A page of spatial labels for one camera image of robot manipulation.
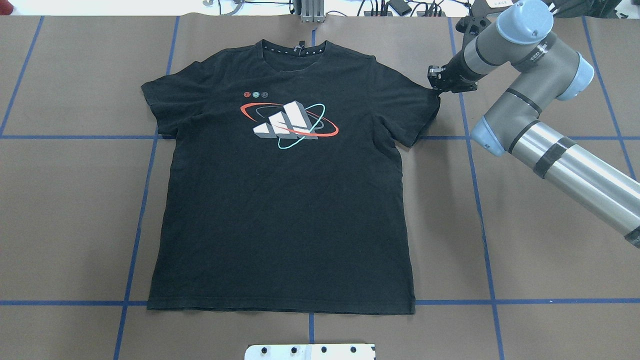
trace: power adapter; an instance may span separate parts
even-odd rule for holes
[[[411,12],[411,7],[404,0],[390,0],[389,5],[398,13],[400,16],[405,16],[406,14]]]

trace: neckline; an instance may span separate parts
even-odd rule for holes
[[[269,69],[270,72],[274,74],[279,74],[279,75],[297,75],[297,74],[302,74],[309,70],[312,70],[318,67],[319,64],[323,63],[328,53],[331,52],[332,45],[333,44],[331,42],[324,41],[322,44],[319,44],[316,46],[304,47],[302,51],[300,51],[300,50],[296,50],[297,47],[296,48],[284,47],[284,46],[274,44],[272,42],[262,39],[255,44],[255,49],[257,51],[258,60],[260,61],[261,64],[263,64],[265,68]],[[295,57],[301,57],[301,58],[317,56],[317,60],[302,69],[278,70],[273,66],[271,66],[271,64],[269,64],[265,60],[264,58],[265,51],[273,51],[275,53],[282,54],[283,56],[295,56]]]

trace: black t-shirt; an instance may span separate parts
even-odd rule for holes
[[[176,137],[149,309],[415,312],[394,140],[416,142],[436,92],[265,40],[142,90]]]

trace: grid line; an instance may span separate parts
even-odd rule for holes
[[[0,300],[0,306],[123,306],[123,300]],[[549,298],[549,299],[443,299],[416,300],[416,306],[469,305],[556,305],[556,304],[640,304],[637,297],[613,298]],[[127,306],[147,306],[147,301],[128,301]],[[309,314],[310,325],[315,314]],[[315,341],[314,327],[309,327],[309,340]]]
[[[171,64],[173,61],[173,51],[175,50],[175,41],[178,35],[178,26],[180,24],[180,17],[175,17],[175,24],[173,25],[173,38],[171,41],[171,49],[169,50],[169,59],[167,60],[166,75],[171,71]],[[149,156],[149,166],[147,168],[147,178],[145,180],[145,189],[142,193],[142,204],[140,205],[140,215],[138,216],[138,226],[136,228],[136,239],[133,244],[133,251],[131,253],[131,264],[129,265],[129,275],[127,277],[127,288],[125,290],[124,301],[122,304],[122,313],[120,315],[120,326],[118,327],[118,336],[116,338],[116,346],[113,351],[113,360],[118,360],[120,357],[120,346],[122,345],[122,336],[124,335],[124,325],[127,321],[127,309],[129,307],[129,297],[131,296],[131,285],[133,283],[133,275],[136,268],[136,258],[138,256],[138,245],[140,244],[140,235],[142,233],[142,220],[145,216],[145,208],[147,206],[147,197],[149,194],[149,182],[151,181],[151,170],[154,167],[154,158],[156,156],[156,148],[158,143],[158,130],[154,134],[154,142],[151,146],[151,155]]]
[[[449,24],[449,40],[451,41],[451,53],[456,55],[456,41],[453,36],[453,24],[451,18],[447,18]],[[493,312],[493,326],[495,328],[495,338],[498,344],[498,356],[500,360],[504,360],[504,349],[502,346],[502,333],[500,331],[500,318],[498,317],[498,306],[495,303],[495,289],[493,287],[493,274],[491,271],[491,259],[489,257],[489,246],[486,242],[486,232],[484,230],[484,216],[482,213],[482,204],[480,203],[480,191],[478,189],[477,177],[476,177],[476,164],[474,163],[473,152],[471,148],[471,137],[469,135],[469,126],[467,122],[467,109],[465,107],[465,98],[462,94],[458,94],[460,100],[460,111],[462,114],[462,124],[465,128],[465,140],[467,142],[467,154],[469,157],[469,166],[471,169],[471,180],[474,185],[474,196],[476,198],[476,209],[478,217],[480,219],[480,228],[482,230],[482,242],[484,247],[484,267],[486,269],[486,278],[489,285],[489,295],[491,296],[491,307]]]
[[[155,135],[0,135],[7,140],[153,140]],[[640,136],[569,136],[574,140],[640,140]],[[175,140],[172,135],[158,135],[158,139]],[[464,135],[428,135],[419,140],[466,140]]]
[[[309,343],[316,343],[316,319],[314,313],[309,313]]]
[[[613,105],[611,105],[609,92],[607,91],[607,87],[604,85],[604,80],[602,79],[602,73],[600,72],[600,67],[598,66],[598,60],[596,59],[596,54],[593,50],[593,44],[591,43],[591,35],[589,34],[589,26],[587,25],[587,18],[584,15],[582,16],[582,26],[584,27],[584,34],[587,38],[587,44],[589,45],[589,52],[591,53],[591,59],[593,60],[593,69],[595,70],[595,73],[598,76],[600,87],[602,87],[602,94],[604,95],[604,100],[607,103],[607,108],[609,109],[609,115],[611,116],[611,121],[613,121],[613,127],[616,129],[616,134],[618,135],[617,139],[620,142],[622,153],[625,156],[625,161],[627,162],[627,167],[629,168],[629,175],[633,180],[636,180],[636,173],[634,172],[634,168],[631,165],[631,159],[629,158],[629,153],[627,152],[627,146],[625,145],[625,141],[622,138],[622,132],[620,131],[620,126],[618,125],[618,119],[616,118],[616,114],[613,111]]]
[[[33,34],[33,39],[31,39],[31,45],[29,46],[29,51],[27,51],[27,56],[24,58],[24,62],[22,63],[22,68],[20,69],[18,80],[16,80],[15,82],[15,87],[13,88],[13,93],[11,94],[9,105],[6,107],[2,124],[0,124],[0,135],[4,133],[4,128],[6,127],[6,123],[9,120],[9,115],[11,114],[11,109],[13,108],[13,102],[15,101],[15,97],[18,95],[18,89],[20,88],[20,84],[22,83],[22,77],[24,76],[24,72],[27,70],[27,65],[29,64],[31,53],[33,53],[33,48],[36,46],[36,41],[38,40],[38,35],[40,34],[40,29],[42,28],[43,22],[44,16],[41,16],[40,21],[38,21],[36,31]]]

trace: metal cylinder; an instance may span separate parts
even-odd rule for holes
[[[640,248],[640,184],[542,122],[531,126],[512,155]]]

